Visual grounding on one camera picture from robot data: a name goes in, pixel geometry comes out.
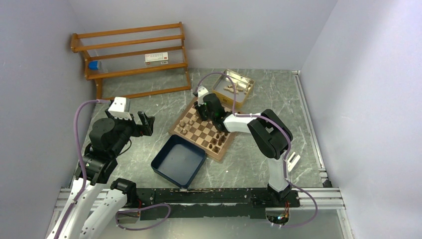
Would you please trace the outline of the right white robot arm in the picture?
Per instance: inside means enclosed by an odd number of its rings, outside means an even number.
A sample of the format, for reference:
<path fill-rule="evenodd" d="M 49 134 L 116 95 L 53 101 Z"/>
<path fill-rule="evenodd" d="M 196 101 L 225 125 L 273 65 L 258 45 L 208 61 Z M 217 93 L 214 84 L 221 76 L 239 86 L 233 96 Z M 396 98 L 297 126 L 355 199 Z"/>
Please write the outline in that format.
<path fill-rule="evenodd" d="M 211 120 L 218 131 L 243 132 L 252 135 L 269 166 L 269 201 L 274 206 L 286 202 L 291 191 L 288 179 L 287 156 L 293 135 L 280 118 L 266 109 L 256 114 L 239 114 L 226 111 L 214 93 L 193 93 L 197 100 L 194 107 L 202 120 Z"/>

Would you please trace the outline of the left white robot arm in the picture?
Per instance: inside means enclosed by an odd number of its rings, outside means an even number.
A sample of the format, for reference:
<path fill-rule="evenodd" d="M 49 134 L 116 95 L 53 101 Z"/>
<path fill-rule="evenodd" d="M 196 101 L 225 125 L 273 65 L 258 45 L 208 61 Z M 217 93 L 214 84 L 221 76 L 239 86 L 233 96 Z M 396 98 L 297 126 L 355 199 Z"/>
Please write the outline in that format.
<path fill-rule="evenodd" d="M 155 117 L 148 117 L 144 112 L 138 112 L 138 116 L 140 124 L 135 123 L 132 114 L 128 119 L 118 119 L 111 113 L 94 122 L 89 134 L 91 142 L 75 171 L 71 194 L 48 238 L 97 239 L 118 210 L 138 206 L 136 184 L 118 178 L 112 182 L 104 201 L 92 208 L 131 137 L 152 135 Z"/>

